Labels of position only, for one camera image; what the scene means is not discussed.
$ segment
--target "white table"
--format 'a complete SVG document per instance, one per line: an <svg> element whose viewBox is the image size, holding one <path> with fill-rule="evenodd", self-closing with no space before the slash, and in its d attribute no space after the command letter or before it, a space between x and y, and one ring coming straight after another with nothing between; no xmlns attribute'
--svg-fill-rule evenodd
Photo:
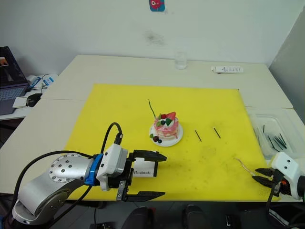
<svg viewBox="0 0 305 229"><path fill-rule="evenodd" d="M18 175L32 159L64 148L93 83L239 88L248 106L258 106L247 107L248 112L281 110L305 138L304 125L295 111L282 108L291 107L291 104L265 65L242 63L246 73L216 75L209 70L211 64L237 65L189 62L187 70L176 70L170 60L77 56L0 149L0 192L13 192ZM153 72L158 67L163 69L163 75L152 79L153 75L162 72ZM272 108L265 108L268 103ZM45 158L30 168L23 183L42 173L54 158L56 156Z"/></svg>
<svg viewBox="0 0 305 229"><path fill-rule="evenodd" d="M211 66L240 65L244 73L215 74ZM44 99L86 100L93 83L239 88L245 106L292 108L265 64L189 61L177 70L174 60L78 55Z"/></svg>

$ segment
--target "sticker on wall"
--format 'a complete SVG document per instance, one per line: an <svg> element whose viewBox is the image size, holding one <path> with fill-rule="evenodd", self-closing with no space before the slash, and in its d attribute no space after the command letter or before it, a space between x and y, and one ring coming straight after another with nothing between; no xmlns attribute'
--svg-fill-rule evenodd
<svg viewBox="0 0 305 229"><path fill-rule="evenodd" d="M164 0L148 0L149 7L153 12L162 12L165 10Z"/></svg>

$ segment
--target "laptop keyboard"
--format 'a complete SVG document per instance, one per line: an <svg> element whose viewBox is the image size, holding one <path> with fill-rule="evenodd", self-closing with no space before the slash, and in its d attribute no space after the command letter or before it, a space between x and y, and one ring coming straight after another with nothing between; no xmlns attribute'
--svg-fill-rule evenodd
<svg viewBox="0 0 305 229"><path fill-rule="evenodd" d="M15 99L16 97L20 96L23 89L24 89L24 87L1 89L0 90L0 101Z"/></svg>

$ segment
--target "black stick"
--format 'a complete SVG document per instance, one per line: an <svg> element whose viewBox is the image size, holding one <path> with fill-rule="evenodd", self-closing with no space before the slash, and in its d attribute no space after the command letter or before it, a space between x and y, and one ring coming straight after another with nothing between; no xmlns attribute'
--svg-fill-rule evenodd
<svg viewBox="0 0 305 229"><path fill-rule="evenodd" d="M283 148L281 148L280 144L278 144L277 141L274 142L278 145L278 147L280 147L281 150L283 150Z"/></svg>
<svg viewBox="0 0 305 229"><path fill-rule="evenodd" d="M282 142L282 140L279 137L274 137L275 140L280 143L285 149L287 149L287 147L285 146L284 142Z"/></svg>
<svg viewBox="0 0 305 229"><path fill-rule="evenodd" d="M280 133L280 136L281 136L281 138L282 138L284 144L287 145L286 142L285 142L285 140L283 139L283 136L281 135L281 133Z"/></svg>
<svg viewBox="0 0 305 229"><path fill-rule="evenodd" d="M270 143L271 143L271 145L272 145L272 149L274 149L274 150L276 150L277 152L279 152L279 151L275 148L275 146L273 145L273 143L272 143L272 141L271 141L269 135L268 135L267 137L269 138L269 141L270 141Z"/></svg>
<svg viewBox="0 0 305 229"><path fill-rule="evenodd" d="M217 130L215 129L215 127L214 127L214 131L217 133L218 137L221 138L220 135L218 134Z"/></svg>
<svg viewBox="0 0 305 229"><path fill-rule="evenodd" d="M196 134L197 134L197 136L198 136L198 138L199 138L199 140L201 141L201 138L199 137L199 134L197 133L197 131L195 130L195 132L196 132Z"/></svg>

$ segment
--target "blue gripper component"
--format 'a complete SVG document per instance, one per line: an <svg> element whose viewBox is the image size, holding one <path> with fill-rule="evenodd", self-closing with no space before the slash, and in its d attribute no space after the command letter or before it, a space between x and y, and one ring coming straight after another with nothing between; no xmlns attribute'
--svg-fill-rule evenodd
<svg viewBox="0 0 305 229"><path fill-rule="evenodd" d="M95 170L99 162L102 160L103 154L98 154L91 165L89 176L85 179L85 184L89 186L96 186L95 183Z"/></svg>

